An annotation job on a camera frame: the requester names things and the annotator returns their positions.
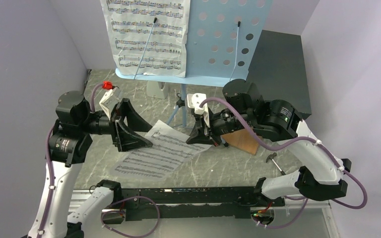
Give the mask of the sheet music page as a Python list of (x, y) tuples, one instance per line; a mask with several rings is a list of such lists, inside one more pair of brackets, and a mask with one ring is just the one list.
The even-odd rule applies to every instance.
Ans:
[(129, 179), (164, 180), (210, 145), (187, 144), (188, 136), (158, 120), (145, 135), (152, 146), (127, 152), (110, 174)]
[(189, 0), (102, 0), (100, 4), (121, 75), (185, 76)]

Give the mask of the white metronome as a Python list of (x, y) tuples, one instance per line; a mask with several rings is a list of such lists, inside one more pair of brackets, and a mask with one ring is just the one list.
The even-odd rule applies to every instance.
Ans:
[(147, 81), (146, 94), (148, 97), (166, 99), (169, 93), (169, 85), (165, 82)]

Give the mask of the light blue music stand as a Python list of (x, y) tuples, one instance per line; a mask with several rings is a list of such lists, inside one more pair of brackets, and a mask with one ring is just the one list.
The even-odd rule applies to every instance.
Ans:
[(222, 87), (246, 79), (269, 14), (270, 0), (190, 0), (186, 74), (125, 79)]

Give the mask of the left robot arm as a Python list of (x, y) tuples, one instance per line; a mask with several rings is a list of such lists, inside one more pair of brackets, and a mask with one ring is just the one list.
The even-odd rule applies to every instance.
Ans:
[(102, 210), (116, 211), (139, 200), (127, 197), (119, 182), (104, 179), (74, 212), (69, 207), (77, 177), (92, 144), (91, 136), (109, 135), (120, 152), (150, 148), (152, 143), (141, 133), (152, 126), (132, 107), (127, 98), (116, 100), (108, 113), (92, 112), (79, 91), (59, 97), (57, 120), (46, 140), (45, 185), (30, 238), (84, 238), (102, 219)]

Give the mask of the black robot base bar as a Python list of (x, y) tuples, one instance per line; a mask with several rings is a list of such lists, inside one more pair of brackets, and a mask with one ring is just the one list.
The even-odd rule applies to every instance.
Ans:
[(265, 200), (252, 186), (123, 188), (108, 209), (122, 210), (127, 221), (168, 218), (249, 219), (256, 209), (283, 207), (283, 198)]

